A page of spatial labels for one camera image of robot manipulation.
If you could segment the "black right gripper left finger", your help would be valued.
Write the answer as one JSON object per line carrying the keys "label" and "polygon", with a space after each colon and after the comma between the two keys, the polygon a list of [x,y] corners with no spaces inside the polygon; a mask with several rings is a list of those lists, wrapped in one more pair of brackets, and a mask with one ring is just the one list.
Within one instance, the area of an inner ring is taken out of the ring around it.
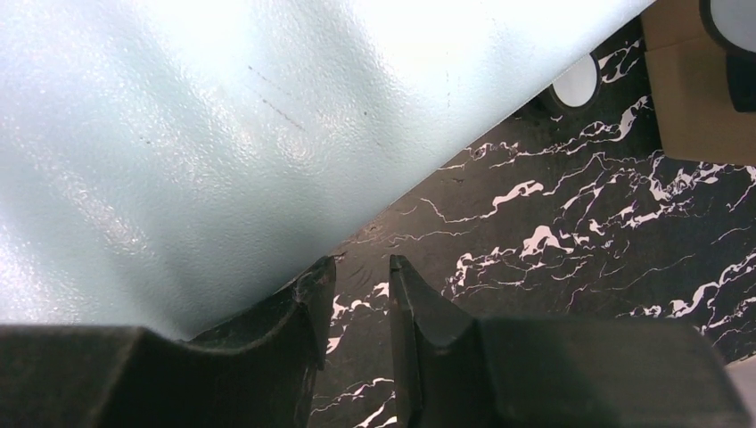
{"label": "black right gripper left finger", "polygon": [[4,325],[4,427],[304,427],[336,263],[194,339],[138,326]]}

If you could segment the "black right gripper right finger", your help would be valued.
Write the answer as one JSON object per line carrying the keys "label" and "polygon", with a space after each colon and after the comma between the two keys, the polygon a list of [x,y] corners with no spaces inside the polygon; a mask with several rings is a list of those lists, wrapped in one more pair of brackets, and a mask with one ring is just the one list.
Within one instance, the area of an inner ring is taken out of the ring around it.
{"label": "black right gripper right finger", "polygon": [[659,318],[476,317],[390,258],[402,427],[747,427],[715,349]]}

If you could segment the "light blue suitcase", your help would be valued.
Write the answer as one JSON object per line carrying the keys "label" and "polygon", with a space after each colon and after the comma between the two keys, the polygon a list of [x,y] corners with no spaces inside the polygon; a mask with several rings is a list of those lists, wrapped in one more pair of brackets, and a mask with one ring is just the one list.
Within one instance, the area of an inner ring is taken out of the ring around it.
{"label": "light blue suitcase", "polygon": [[4,1],[1,320],[190,338],[645,1]]}

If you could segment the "tan plastic toolbox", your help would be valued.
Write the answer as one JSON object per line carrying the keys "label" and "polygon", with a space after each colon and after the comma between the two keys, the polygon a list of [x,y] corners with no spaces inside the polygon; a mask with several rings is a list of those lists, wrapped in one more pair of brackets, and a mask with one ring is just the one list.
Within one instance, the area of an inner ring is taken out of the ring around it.
{"label": "tan plastic toolbox", "polygon": [[703,16],[699,1],[657,1],[641,15],[661,147],[672,159],[752,166],[755,115],[733,105],[726,49]]}

